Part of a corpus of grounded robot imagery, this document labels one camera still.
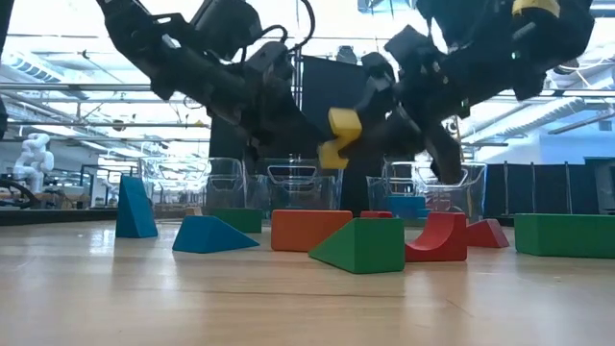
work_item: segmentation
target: orange block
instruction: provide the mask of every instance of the orange block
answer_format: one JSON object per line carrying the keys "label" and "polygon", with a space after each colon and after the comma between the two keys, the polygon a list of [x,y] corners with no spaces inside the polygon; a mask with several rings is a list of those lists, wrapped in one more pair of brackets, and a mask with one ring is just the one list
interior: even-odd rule
{"label": "orange block", "polygon": [[369,211],[364,210],[361,212],[363,218],[393,218],[391,211]]}
{"label": "orange block", "polygon": [[468,258],[468,233],[462,212],[430,212],[425,229],[406,245],[406,262]]}
{"label": "orange block", "polygon": [[468,246],[502,249],[510,246],[496,219],[485,219],[468,226]]}
{"label": "orange block", "polygon": [[309,252],[352,219],[353,214],[347,210],[274,210],[271,248]]}

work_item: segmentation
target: green block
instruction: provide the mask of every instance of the green block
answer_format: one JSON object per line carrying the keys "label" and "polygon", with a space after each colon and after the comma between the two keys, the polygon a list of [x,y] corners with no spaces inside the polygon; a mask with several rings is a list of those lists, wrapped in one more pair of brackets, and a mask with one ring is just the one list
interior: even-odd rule
{"label": "green block", "polygon": [[403,271],[404,220],[356,218],[332,234],[309,256],[354,274]]}
{"label": "green block", "polygon": [[615,216],[517,214],[515,246],[535,256],[615,259]]}
{"label": "green block", "polygon": [[259,234],[262,232],[262,210],[212,209],[209,215],[219,218],[244,234]]}
{"label": "green block", "polygon": [[415,219],[405,219],[404,225],[406,225],[406,227],[423,228],[425,227],[426,222],[427,222],[427,217],[420,217],[420,218],[415,218]]}

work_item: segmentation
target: red triangular block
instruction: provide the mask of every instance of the red triangular block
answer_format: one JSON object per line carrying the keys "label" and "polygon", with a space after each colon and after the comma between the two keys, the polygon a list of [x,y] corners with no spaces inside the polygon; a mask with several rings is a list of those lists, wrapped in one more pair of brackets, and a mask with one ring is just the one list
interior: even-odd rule
{"label": "red triangular block", "polygon": [[393,213],[391,211],[364,210],[361,212],[361,218],[393,218]]}
{"label": "red triangular block", "polygon": [[462,261],[468,258],[468,233],[462,212],[435,212],[425,229],[406,245],[408,261]]}
{"label": "red triangular block", "polygon": [[468,226],[468,246],[502,249],[510,244],[500,222],[486,219]]}

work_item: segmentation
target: blue block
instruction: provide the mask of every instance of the blue block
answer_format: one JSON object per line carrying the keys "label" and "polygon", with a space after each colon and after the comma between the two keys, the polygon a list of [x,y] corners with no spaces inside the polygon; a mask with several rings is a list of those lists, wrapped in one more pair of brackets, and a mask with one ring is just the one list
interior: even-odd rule
{"label": "blue block", "polygon": [[174,251],[211,254],[259,246],[249,236],[214,216],[187,216],[177,233]]}
{"label": "blue block", "polygon": [[388,209],[401,218],[420,217],[418,210],[426,208],[425,197],[420,196],[390,196],[388,197]]}
{"label": "blue block", "polygon": [[158,236],[154,213],[139,178],[122,176],[119,185],[115,237]]}
{"label": "blue block", "polygon": [[428,209],[423,209],[423,210],[417,210],[416,211],[416,217],[418,218],[427,218],[427,216],[430,214],[431,210]]}

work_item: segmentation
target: wooden table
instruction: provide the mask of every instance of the wooden table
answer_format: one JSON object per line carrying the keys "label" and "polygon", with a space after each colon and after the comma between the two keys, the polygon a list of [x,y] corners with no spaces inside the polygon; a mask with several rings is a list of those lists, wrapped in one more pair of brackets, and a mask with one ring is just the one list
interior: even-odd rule
{"label": "wooden table", "polygon": [[260,248],[171,252],[112,222],[0,227],[0,345],[615,345],[615,261],[471,249],[355,276]]}

